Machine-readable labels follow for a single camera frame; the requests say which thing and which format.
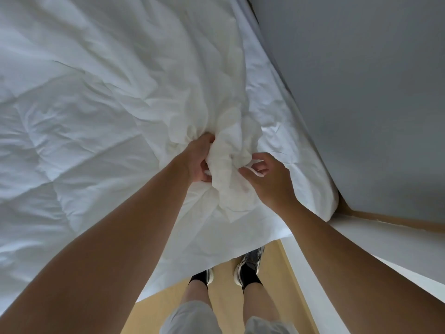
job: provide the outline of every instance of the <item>bedding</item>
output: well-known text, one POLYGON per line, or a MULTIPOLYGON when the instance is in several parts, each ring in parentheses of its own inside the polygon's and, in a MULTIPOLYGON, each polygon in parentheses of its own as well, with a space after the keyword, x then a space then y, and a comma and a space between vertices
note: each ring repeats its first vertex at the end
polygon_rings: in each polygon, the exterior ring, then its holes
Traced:
POLYGON ((331 217, 337 192, 243 2, 0 0, 0 314, 205 131, 213 182, 190 188, 140 300, 290 234, 236 171, 252 152, 331 217))

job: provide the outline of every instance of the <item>bed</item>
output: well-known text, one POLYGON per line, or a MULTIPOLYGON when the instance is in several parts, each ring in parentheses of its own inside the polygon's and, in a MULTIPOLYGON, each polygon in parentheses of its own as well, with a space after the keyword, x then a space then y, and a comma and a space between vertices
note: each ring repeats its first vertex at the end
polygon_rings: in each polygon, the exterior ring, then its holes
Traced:
POLYGON ((298 199, 331 217, 337 190, 246 0, 0 5, 0 314, 204 130, 230 149, 212 165, 220 183, 189 190, 139 300, 290 235, 231 172, 254 151, 285 163, 298 199))

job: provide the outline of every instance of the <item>sock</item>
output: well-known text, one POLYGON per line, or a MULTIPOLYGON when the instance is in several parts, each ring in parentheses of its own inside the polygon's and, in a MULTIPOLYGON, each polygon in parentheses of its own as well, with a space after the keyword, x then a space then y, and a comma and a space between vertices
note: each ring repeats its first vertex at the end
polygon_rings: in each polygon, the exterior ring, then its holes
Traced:
POLYGON ((207 271, 202 271, 201 273, 195 274, 192 276, 192 279, 190 279, 189 283, 191 283, 193 280, 199 280, 202 281, 207 286, 207 271))
POLYGON ((262 284, 258 278, 258 275, 256 275, 255 269, 250 267, 249 263, 246 263, 243 266, 241 266, 241 271, 239 272, 239 276, 241 278, 243 292, 246 286, 248 284, 251 284, 252 282, 258 282, 259 284, 262 284))

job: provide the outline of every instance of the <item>white shorts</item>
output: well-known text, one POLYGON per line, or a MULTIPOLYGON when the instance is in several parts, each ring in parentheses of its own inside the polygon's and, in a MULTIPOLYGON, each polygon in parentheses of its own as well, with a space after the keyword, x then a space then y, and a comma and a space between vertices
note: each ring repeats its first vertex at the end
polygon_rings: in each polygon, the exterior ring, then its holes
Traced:
MULTIPOLYGON (((189 301, 173 311, 159 334, 222 334, 215 313, 202 301, 189 301)), ((294 325, 251 317, 244 334, 298 334, 294 325)))

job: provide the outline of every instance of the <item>hand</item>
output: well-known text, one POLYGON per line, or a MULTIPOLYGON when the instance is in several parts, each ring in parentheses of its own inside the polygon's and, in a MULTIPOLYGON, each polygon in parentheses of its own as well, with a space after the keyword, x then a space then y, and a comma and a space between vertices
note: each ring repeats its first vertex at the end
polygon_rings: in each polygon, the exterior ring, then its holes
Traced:
POLYGON ((203 181, 210 183, 212 181, 212 177, 205 174, 204 171, 209 169, 206 163, 206 157, 209 154, 210 145, 214 140, 215 136, 207 132, 198 139, 190 142, 186 149, 179 155, 182 162, 187 166, 192 182, 203 181))
POLYGON ((264 177, 253 173, 252 170, 242 167, 240 174, 252 184, 260 200, 275 213, 279 214, 281 207, 298 203, 294 187, 292 186, 289 170, 268 152, 259 152, 252 155, 252 159, 260 159, 252 168, 264 177))

